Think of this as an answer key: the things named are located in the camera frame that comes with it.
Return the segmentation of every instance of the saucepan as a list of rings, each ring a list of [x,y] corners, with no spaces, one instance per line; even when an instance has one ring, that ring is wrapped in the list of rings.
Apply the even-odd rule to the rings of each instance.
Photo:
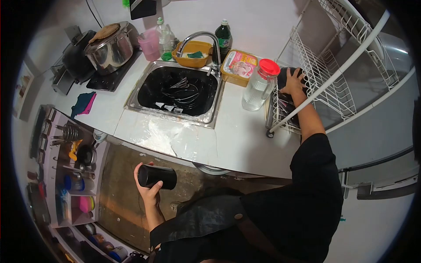
[[[95,40],[85,48],[85,55],[100,75],[110,74],[119,69],[133,55],[133,46],[128,34],[129,22],[120,22],[120,28],[104,39]]]
[[[94,141],[91,145],[86,144],[78,147],[76,156],[79,163],[85,166],[90,166],[96,162],[95,144],[96,141]]]

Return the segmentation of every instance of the white countertop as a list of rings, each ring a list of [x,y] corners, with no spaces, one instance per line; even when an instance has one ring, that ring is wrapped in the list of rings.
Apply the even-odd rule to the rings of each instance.
[[[123,141],[187,161],[227,170],[279,178],[291,178],[292,156],[300,136],[279,129],[266,137],[263,108],[249,112],[242,108],[245,88],[225,83],[215,129],[133,112],[124,104],[149,62],[136,60],[115,92],[96,91],[89,114],[75,119]],[[73,85],[67,96],[58,96],[56,108],[70,115],[86,84]]]

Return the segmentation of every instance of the stainless steel pot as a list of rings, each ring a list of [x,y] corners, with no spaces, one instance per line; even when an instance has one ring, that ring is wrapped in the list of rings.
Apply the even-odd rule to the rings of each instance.
[[[120,22],[120,28],[111,36],[96,40],[85,48],[85,55],[100,75],[107,75],[126,63],[133,55],[133,46],[127,29],[129,22]]]

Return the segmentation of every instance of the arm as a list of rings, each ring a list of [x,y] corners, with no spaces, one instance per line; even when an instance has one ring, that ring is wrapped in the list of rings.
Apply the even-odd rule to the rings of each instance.
[[[141,162],[134,169],[134,180],[145,204],[146,220],[148,221],[149,232],[151,232],[155,227],[165,222],[164,215],[159,208],[159,202],[161,200],[159,190],[161,189],[163,182],[157,182],[151,189],[140,186],[137,181],[137,173],[142,164],[143,163]]]
[[[301,83],[301,80],[304,78],[304,75],[301,74],[300,76],[297,76],[299,71],[300,68],[297,68],[294,71],[294,74],[291,76],[291,70],[290,68],[288,68],[287,83],[285,87],[280,90],[280,92],[287,93],[292,96],[292,100],[294,101],[295,107],[298,107],[307,99],[306,94],[303,92],[303,87],[305,87],[305,85]],[[322,121],[320,120],[319,115],[317,114],[316,110],[311,104],[308,104],[298,112],[298,121],[300,123],[302,134],[301,144],[313,134],[326,134]]]

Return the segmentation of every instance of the electric stove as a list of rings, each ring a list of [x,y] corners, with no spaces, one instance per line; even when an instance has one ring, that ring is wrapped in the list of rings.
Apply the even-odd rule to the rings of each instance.
[[[95,71],[86,87],[93,90],[115,91],[129,68],[133,65],[140,54],[142,54],[142,51],[137,48],[133,48],[132,57],[119,69],[108,75],[103,76]]]

